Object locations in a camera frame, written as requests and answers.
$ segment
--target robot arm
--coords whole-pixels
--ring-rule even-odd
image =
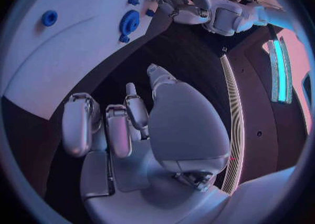
[[[253,25],[268,23],[293,30],[283,10],[256,3],[243,5],[229,0],[157,0],[160,9],[177,23],[202,24],[212,33],[233,36]]]

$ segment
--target cyan light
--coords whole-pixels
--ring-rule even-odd
[[[279,71],[279,101],[286,101],[286,70],[285,62],[283,60],[281,46],[278,40],[274,40],[275,52],[278,61],[278,71]]]

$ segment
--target glowing light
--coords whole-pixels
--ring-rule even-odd
[[[278,71],[279,71],[279,101],[286,101],[286,70],[285,62],[283,60],[281,46],[278,40],[274,40],[274,47],[278,61]]]

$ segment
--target blue object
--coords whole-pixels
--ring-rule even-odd
[[[139,12],[136,10],[130,10],[121,18],[120,24],[119,24],[119,30],[121,32],[121,36],[119,38],[119,41],[123,43],[129,42],[129,35],[131,32],[134,32],[140,22],[140,15]]]
[[[133,6],[140,4],[139,0],[128,0],[128,3],[133,5]]]
[[[148,9],[146,12],[145,12],[146,15],[150,16],[150,17],[153,17],[155,12],[151,9]]]
[[[55,24],[55,22],[57,21],[57,18],[58,18],[58,14],[56,11],[48,10],[42,15],[41,22],[44,26],[49,27]]]
[[[279,101],[286,101],[286,70],[285,62],[283,60],[282,50],[279,40],[274,40],[274,48],[278,61],[278,71],[279,71]]]

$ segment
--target blue light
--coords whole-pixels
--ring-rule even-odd
[[[278,71],[279,71],[279,101],[286,101],[286,70],[285,62],[283,60],[281,46],[278,40],[274,40],[275,52],[278,61]]]

